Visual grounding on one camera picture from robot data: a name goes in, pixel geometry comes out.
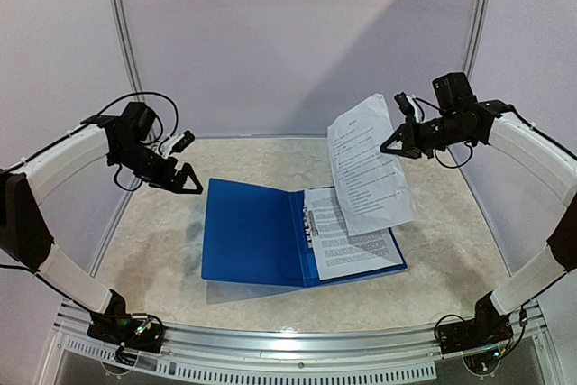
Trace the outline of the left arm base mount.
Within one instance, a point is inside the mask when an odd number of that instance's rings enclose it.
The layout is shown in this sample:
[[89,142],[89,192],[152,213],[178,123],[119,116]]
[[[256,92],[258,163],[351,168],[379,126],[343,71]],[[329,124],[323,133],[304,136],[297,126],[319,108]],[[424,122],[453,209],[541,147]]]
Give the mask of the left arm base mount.
[[110,289],[111,298],[104,313],[91,313],[87,336],[108,344],[159,354],[166,327],[155,315],[126,311],[123,296]]

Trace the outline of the blue file folder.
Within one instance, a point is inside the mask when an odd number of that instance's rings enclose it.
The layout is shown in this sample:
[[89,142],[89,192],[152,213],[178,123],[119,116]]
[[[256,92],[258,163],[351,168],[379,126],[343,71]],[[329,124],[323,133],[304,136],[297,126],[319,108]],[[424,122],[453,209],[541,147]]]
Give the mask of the blue file folder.
[[322,281],[303,226],[304,192],[210,179],[204,280],[313,288],[390,273]]

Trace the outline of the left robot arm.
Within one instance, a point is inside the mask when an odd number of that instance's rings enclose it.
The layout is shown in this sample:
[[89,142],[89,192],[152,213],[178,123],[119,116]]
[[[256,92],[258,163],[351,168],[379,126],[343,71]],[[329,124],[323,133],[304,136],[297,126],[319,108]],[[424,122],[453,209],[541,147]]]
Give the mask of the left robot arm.
[[188,163],[177,154],[194,140],[190,131],[173,130],[150,138],[158,116],[143,102],[131,101],[119,115],[100,111],[73,130],[1,172],[1,249],[38,280],[99,317],[100,330],[116,344],[134,334],[133,322],[107,309],[112,291],[87,271],[79,257],[59,245],[61,234],[79,234],[81,225],[94,229],[107,215],[97,211],[81,181],[93,165],[128,170],[141,183],[177,195],[198,195],[203,188]]

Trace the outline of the printed paper sheet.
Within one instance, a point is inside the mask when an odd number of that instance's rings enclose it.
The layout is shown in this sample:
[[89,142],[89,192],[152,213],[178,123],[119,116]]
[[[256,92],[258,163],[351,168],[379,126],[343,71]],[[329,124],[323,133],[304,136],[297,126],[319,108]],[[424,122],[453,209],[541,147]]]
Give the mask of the printed paper sheet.
[[333,188],[304,192],[303,206],[314,212],[319,235],[313,239],[318,278],[356,278],[402,271],[407,263],[389,229],[350,235]]
[[334,188],[351,236],[418,219],[399,157],[380,151],[392,134],[381,94],[369,96],[327,128]]

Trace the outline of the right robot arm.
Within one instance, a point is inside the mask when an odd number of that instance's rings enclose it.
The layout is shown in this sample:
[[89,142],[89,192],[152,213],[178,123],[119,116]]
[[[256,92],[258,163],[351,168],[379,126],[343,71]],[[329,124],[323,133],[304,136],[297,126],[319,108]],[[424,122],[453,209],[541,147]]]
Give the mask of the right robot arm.
[[561,202],[564,213],[545,246],[503,284],[476,301],[471,319],[435,325],[435,340],[443,353],[496,344],[513,336],[510,315],[519,313],[525,325],[525,306],[576,269],[576,156],[533,126],[511,104],[498,99],[480,101],[463,72],[432,82],[437,117],[424,120],[419,104],[400,92],[394,100],[405,121],[380,146],[380,152],[407,159],[434,158],[455,144],[478,144],[509,157],[546,186]]

